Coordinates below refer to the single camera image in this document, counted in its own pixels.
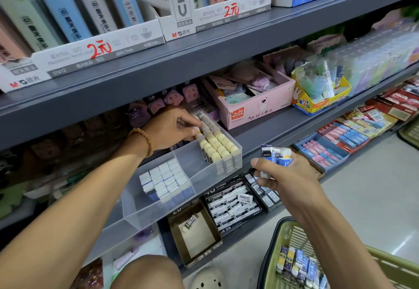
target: forearm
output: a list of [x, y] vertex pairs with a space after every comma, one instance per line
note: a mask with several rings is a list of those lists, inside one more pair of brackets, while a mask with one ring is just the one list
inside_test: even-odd
[[302, 222], [332, 288], [393, 288], [353, 228], [329, 200]]
[[48, 208], [0, 253], [3, 288], [68, 288], [148, 152], [131, 136], [106, 163]]

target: hand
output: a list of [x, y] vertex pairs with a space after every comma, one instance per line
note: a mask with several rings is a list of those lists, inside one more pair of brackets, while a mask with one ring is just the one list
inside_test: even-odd
[[154, 150], [169, 148], [197, 134], [197, 130], [192, 127], [181, 127], [178, 119], [192, 126], [202, 126], [202, 122], [189, 115], [186, 110], [169, 106], [142, 127], [149, 135]]
[[296, 153], [292, 153], [291, 158], [293, 161], [288, 167], [262, 158], [252, 159], [251, 164], [258, 170], [256, 176], [260, 177], [260, 171], [272, 176], [272, 179], [259, 179], [258, 184], [277, 191], [286, 209], [303, 224], [306, 211], [329, 200], [308, 161]]

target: shopping basket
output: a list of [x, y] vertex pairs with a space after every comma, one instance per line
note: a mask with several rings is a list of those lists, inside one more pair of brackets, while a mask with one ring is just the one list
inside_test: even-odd
[[[300, 285], [293, 284], [276, 274], [276, 263], [281, 246], [293, 246], [302, 249], [306, 255], [316, 257], [304, 230], [292, 217], [284, 217], [276, 225], [274, 236], [260, 269], [257, 289], [300, 288]], [[381, 250], [366, 247], [396, 288], [419, 289], [419, 265]]]

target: pink cardboard box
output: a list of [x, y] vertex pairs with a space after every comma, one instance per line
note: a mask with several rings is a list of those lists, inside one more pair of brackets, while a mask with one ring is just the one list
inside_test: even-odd
[[203, 84], [220, 109], [220, 120], [227, 129], [233, 129], [291, 105], [295, 80], [261, 62], [255, 62], [255, 67], [271, 75], [278, 86], [233, 105], [228, 104], [212, 85], [207, 82], [205, 77], [202, 78]]

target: floor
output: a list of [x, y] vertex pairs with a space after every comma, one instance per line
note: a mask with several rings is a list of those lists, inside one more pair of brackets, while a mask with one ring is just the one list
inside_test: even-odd
[[[418, 178], [419, 151], [393, 135], [322, 187], [365, 244], [419, 263]], [[288, 215], [279, 213], [210, 263], [223, 271], [230, 289], [256, 287], [276, 223]], [[184, 280], [186, 289], [193, 277]]]

